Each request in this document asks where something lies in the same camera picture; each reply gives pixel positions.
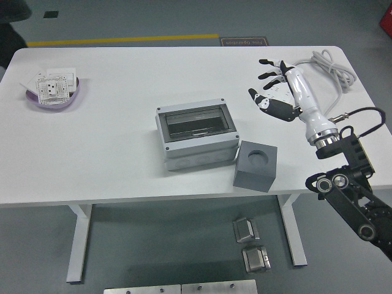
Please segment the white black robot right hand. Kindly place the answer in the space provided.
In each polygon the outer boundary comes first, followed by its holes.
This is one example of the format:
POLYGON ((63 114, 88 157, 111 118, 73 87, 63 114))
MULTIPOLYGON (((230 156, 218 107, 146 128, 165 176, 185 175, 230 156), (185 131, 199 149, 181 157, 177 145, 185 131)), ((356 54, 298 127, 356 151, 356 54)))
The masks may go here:
POLYGON ((250 88, 248 92, 262 112, 287 122, 299 118, 306 125, 307 141, 317 149, 339 140, 335 123, 322 114, 310 86, 299 69, 281 60, 261 59, 259 63, 269 64, 276 68, 258 77, 260 80, 273 77, 263 89, 270 89, 278 83, 286 83, 295 102, 291 105, 281 100, 268 98, 250 88))

